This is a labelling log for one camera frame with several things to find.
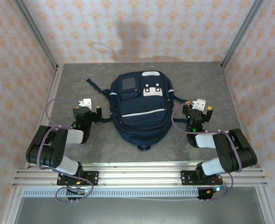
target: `patterned wallpaper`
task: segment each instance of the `patterned wallpaper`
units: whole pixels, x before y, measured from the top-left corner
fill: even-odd
[[[241,125],[275,193],[275,0],[265,1],[226,76]]]
[[[24,0],[57,63],[222,61],[254,0]]]
[[[53,70],[12,0],[0,0],[0,219],[15,169],[46,98]]]

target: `backpack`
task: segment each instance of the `backpack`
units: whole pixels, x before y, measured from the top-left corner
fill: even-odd
[[[110,92],[102,91],[90,79],[87,82],[109,99],[116,129],[124,140],[140,150],[149,150],[169,131],[173,101],[179,98],[174,96],[171,81],[162,72],[120,75],[111,84]]]

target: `reflective stripe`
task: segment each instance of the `reflective stripe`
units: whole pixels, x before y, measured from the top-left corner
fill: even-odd
[[[138,115],[143,115],[143,114],[155,113],[155,112],[159,112],[159,111],[165,111],[165,109],[157,109],[157,110],[142,112],[142,113],[131,113],[131,114],[122,115],[122,117],[123,118],[132,117],[132,116],[138,116]]]
[[[160,73],[158,71],[145,71],[141,76],[159,76]]]

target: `enclosure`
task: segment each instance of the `enclosure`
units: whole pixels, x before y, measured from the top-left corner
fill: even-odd
[[[74,207],[35,196],[56,187],[55,173],[39,173],[25,161],[38,126],[49,124],[46,103],[55,97],[91,98],[93,107],[102,106],[103,117],[109,118],[108,100],[86,80],[109,89],[117,76],[142,70],[166,74],[181,98],[205,99],[214,108],[206,130],[241,128],[258,165],[233,174],[235,188],[223,203],[200,204],[181,200],[180,194],[156,200],[92,197],[82,202],[74,220]],[[57,123],[70,126],[74,106],[56,101],[49,113]],[[178,112],[176,117],[184,115]],[[195,167],[194,161],[217,153],[190,146],[174,127],[142,152],[108,122],[92,124],[87,143],[68,145],[65,155],[102,172],[116,172],[108,167],[113,164],[132,172],[142,166],[155,183],[152,188],[161,189],[163,179],[181,184],[179,174],[172,172]],[[156,169],[165,175],[156,176]],[[106,178],[104,185],[122,181]],[[143,177],[132,173],[128,178]],[[116,185],[113,191],[121,188]],[[174,202],[174,197],[181,201]],[[232,201],[235,206],[229,208]],[[213,210],[213,203],[222,212]],[[101,206],[105,215],[97,213]],[[187,206],[193,210],[182,214]],[[80,215],[85,208],[93,218]],[[53,213],[43,216],[43,209]],[[0,0],[0,222],[47,223],[63,211],[57,220],[62,223],[107,223],[110,217],[114,223],[186,223],[190,217],[190,223],[202,223],[209,217],[194,214],[206,209],[215,223],[227,223],[229,212],[229,223],[275,223],[275,0]],[[124,212],[121,219],[118,214]]]

